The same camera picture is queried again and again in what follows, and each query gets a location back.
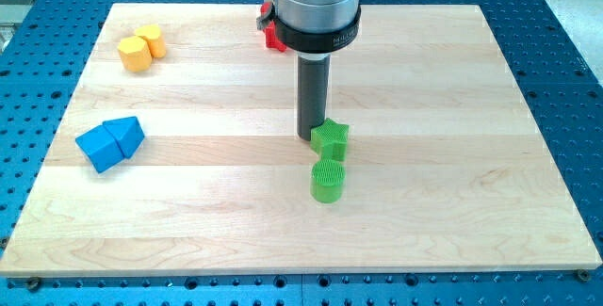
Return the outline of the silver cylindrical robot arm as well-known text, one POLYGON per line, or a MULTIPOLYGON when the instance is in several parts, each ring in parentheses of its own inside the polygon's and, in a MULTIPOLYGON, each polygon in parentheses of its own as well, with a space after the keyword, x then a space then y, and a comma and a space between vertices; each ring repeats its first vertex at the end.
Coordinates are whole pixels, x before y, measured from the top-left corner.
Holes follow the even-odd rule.
POLYGON ((297 53, 297 134, 306 141, 325 121, 331 53, 355 40, 360 18, 360 0, 272 0, 256 19, 297 53))

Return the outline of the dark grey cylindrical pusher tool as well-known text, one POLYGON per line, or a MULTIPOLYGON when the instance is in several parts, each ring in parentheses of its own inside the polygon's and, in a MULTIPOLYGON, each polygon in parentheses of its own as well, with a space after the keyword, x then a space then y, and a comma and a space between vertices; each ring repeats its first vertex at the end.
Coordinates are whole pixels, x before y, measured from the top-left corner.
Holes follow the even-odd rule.
POLYGON ((325 120, 330 70, 330 56, 308 59, 298 56, 297 133, 311 139, 311 131, 325 120))

